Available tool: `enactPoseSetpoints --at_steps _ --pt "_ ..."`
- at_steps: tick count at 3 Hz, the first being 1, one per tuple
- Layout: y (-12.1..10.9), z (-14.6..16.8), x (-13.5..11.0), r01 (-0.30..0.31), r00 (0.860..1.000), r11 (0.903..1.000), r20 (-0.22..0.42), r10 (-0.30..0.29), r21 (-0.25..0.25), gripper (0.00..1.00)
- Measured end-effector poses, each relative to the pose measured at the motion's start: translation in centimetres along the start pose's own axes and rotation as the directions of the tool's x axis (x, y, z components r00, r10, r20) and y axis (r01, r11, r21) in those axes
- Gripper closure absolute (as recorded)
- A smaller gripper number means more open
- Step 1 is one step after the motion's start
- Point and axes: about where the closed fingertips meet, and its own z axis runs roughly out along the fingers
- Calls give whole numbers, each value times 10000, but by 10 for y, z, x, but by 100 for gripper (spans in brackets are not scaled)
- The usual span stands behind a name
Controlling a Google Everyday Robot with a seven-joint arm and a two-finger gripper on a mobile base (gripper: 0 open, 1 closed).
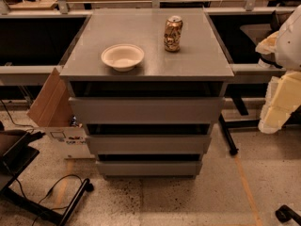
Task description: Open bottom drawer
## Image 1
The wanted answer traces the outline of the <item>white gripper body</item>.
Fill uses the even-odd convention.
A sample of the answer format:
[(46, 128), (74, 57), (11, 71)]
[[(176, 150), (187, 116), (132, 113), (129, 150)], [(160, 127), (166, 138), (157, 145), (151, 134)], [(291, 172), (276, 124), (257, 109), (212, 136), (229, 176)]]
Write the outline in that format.
[(258, 128), (262, 133), (274, 134), (282, 128), (292, 113), (301, 105), (301, 72), (273, 76), (268, 83), (265, 104)]

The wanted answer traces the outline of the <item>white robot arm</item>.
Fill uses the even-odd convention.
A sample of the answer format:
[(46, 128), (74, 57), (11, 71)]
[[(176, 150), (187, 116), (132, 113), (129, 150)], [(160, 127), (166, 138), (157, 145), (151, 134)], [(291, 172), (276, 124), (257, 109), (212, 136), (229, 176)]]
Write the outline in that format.
[(270, 80), (258, 124), (262, 133), (274, 134), (301, 105), (301, 6), (279, 31), (262, 40), (255, 51), (263, 55), (274, 54), (276, 64), (286, 70), (280, 78)]

